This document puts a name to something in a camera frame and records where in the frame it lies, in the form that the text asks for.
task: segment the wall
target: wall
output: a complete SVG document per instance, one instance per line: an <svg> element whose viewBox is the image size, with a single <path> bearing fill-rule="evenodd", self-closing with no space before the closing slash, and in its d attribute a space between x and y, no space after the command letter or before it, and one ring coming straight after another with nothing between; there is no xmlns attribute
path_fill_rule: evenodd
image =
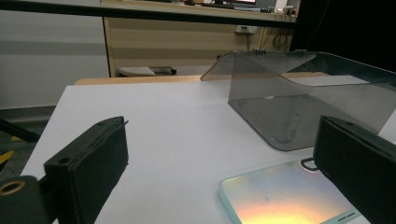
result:
<svg viewBox="0 0 396 224"><path fill-rule="evenodd" d="M108 76L101 18L0 10L0 109L56 105L67 85Z"/></svg>

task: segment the transparent acrylic box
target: transparent acrylic box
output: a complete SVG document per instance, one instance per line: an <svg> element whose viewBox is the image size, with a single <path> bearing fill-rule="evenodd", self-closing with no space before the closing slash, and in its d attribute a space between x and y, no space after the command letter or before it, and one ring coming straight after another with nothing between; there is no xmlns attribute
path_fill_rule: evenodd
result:
<svg viewBox="0 0 396 224"><path fill-rule="evenodd" d="M232 75L229 104L272 147L315 144L321 115L379 133L396 108L396 74L324 52L236 51L202 80Z"/></svg>

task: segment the gray floor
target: gray floor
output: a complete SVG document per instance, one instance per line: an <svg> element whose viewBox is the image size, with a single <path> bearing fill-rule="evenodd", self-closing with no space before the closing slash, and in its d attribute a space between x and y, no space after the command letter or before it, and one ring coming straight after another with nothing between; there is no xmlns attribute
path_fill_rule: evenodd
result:
<svg viewBox="0 0 396 224"><path fill-rule="evenodd" d="M55 106L0 110L0 118L27 131L42 134ZM11 155L9 160L0 163L0 180L21 174L26 162L35 149L35 143L28 143L0 132L0 158Z"/></svg>

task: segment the power outlet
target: power outlet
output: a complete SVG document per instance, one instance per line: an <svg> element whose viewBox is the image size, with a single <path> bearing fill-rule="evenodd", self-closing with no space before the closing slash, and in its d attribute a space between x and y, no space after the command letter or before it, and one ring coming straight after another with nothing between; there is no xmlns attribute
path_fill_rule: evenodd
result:
<svg viewBox="0 0 396 224"><path fill-rule="evenodd" d="M237 26L235 27L235 32L236 32L236 33L245 34L247 31L248 31L250 34L256 34L256 32L257 32L257 26L237 25Z"/></svg>

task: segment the white table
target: white table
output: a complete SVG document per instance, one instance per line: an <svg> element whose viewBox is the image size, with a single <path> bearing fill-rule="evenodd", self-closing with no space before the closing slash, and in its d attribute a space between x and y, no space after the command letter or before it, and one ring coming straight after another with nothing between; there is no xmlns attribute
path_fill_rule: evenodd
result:
<svg viewBox="0 0 396 224"><path fill-rule="evenodd" d="M96 223L231 223L217 193L222 179L312 157L313 149L269 147L228 105L229 86L69 86L22 174L42 177L44 162L94 123L124 116L129 165ZM395 123L392 116L382 132L392 142Z"/></svg>

